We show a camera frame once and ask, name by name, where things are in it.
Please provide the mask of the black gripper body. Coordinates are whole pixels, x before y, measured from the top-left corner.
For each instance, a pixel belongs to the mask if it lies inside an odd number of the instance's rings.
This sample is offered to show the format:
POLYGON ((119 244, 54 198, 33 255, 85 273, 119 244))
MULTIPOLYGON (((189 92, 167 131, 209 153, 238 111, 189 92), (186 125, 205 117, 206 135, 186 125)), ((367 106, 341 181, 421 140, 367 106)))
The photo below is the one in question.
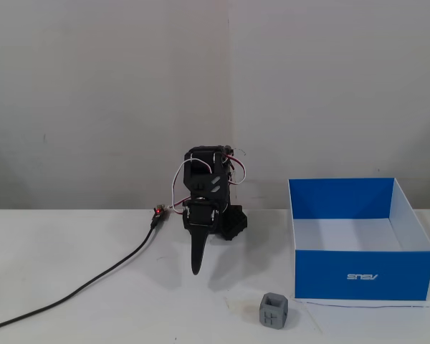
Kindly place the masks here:
POLYGON ((215 233, 219 229, 220 206, 211 200, 187 200, 183 203, 183 227, 190 234, 215 233))

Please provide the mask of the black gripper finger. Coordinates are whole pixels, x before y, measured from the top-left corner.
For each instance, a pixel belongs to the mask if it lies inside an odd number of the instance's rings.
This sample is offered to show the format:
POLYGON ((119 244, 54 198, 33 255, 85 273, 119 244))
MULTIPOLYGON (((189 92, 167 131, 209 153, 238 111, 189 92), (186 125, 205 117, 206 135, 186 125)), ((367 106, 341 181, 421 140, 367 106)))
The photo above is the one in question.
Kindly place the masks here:
POLYGON ((200 271, 201 269, 201 265, 203 262, 203 258, 204 258, 204 250, 205 250, 205 246, 206 246, 206 241, 208 239, 209 235, 208 234, 201 234, 200 235, 200 239, 199 239, 199 243, 198 243, 198 250, 199 250, 199 257, 198 257, 198 271, 200 271))
POLYGON ((199 243, 199 235, 192 234, 191 235, 191 268, 194 275, 197 275, 201 269, 200 248, 201 248, 201 245, 199 243))

